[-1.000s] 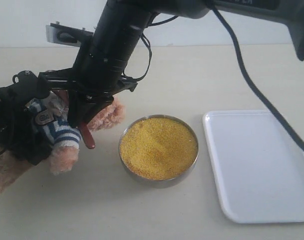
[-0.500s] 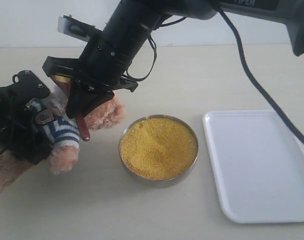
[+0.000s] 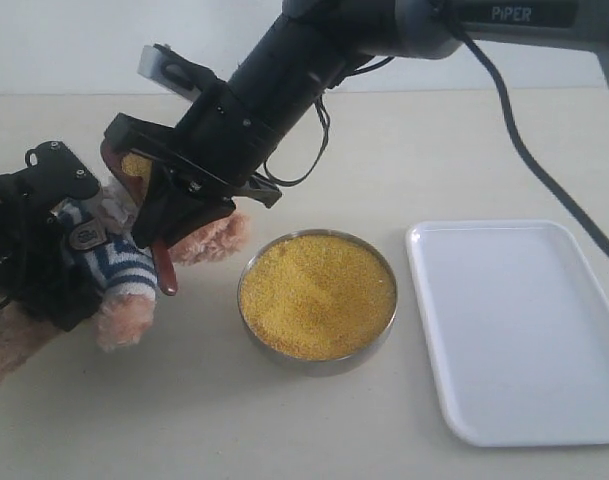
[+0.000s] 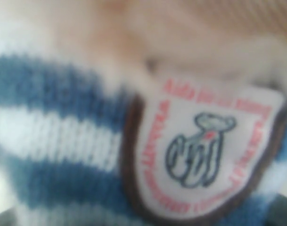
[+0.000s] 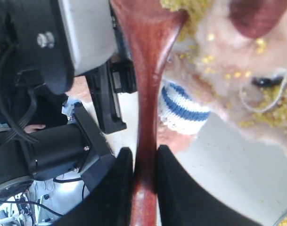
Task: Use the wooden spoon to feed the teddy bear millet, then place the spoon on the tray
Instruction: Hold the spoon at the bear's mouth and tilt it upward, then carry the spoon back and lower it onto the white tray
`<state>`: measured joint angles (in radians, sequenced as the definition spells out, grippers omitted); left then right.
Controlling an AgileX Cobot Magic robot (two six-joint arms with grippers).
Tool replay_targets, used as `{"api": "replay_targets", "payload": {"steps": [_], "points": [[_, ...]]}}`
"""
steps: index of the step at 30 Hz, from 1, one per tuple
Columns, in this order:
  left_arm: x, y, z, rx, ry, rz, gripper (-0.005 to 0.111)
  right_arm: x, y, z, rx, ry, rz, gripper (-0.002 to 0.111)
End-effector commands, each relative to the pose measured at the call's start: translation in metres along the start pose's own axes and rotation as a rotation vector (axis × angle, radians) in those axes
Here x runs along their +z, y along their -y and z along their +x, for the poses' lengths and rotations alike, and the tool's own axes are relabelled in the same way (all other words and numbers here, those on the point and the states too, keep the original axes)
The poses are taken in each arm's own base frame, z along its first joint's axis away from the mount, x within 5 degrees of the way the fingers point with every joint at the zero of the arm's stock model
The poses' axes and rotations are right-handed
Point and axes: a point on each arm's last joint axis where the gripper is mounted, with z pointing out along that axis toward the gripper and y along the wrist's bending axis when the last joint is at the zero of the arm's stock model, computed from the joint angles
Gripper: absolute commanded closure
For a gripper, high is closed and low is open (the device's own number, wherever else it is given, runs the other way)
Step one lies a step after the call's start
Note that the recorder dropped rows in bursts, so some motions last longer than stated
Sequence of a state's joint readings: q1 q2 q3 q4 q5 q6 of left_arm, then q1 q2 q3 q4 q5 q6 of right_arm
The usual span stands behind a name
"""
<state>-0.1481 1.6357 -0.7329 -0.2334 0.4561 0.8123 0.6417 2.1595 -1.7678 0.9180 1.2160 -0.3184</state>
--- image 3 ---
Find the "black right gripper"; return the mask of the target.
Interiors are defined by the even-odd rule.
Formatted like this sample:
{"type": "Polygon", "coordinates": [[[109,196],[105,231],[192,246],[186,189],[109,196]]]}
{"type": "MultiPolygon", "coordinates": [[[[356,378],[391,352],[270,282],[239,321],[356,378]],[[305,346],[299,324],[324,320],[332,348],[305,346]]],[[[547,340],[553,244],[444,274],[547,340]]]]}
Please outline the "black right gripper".
{"type": "Polygon", "coordinates": [[[153,161],[149,184],[132,229],[143,248],[166,248],[235,211],[230,198],[270,208],[282,193],[258,167],[282,139],[222,81],[209,86],[174,127],[118,114],[104,132],[118,152],[153,161]]]}

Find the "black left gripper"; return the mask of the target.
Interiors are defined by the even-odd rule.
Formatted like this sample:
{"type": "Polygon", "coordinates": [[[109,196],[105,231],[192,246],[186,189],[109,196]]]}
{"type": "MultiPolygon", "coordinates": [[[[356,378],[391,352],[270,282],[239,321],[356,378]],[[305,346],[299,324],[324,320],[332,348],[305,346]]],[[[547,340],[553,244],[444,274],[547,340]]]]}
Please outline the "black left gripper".
{"type": "Polygon", "coordinates": [[[46,181],[27,172],[0,175],[0,312],[14,303],[33,321],[71,331],[98,310],[90,276],[64,259],[66,230],[53,210],[99,190],[90,173],[46,181]]]}

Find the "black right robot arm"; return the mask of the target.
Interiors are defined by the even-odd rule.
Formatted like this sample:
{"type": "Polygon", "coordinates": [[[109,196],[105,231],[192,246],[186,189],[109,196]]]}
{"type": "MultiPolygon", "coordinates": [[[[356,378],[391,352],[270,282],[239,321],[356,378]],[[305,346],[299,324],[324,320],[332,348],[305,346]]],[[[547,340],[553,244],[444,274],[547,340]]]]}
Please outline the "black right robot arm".
{"type": "Polygon", "coordinates": [[[108,166],[134,154],[152,167],[135,243],[174,245],[238,197],[274,205],[280,191],[258,170],[327,90],[375,57],[441,60],[467,40],[590,52],[609,88],[609,1],[286,1],[225,80],[146,46],[141,75],[190,106],[174,126],[119,114],[105,131],[108,166]]]}

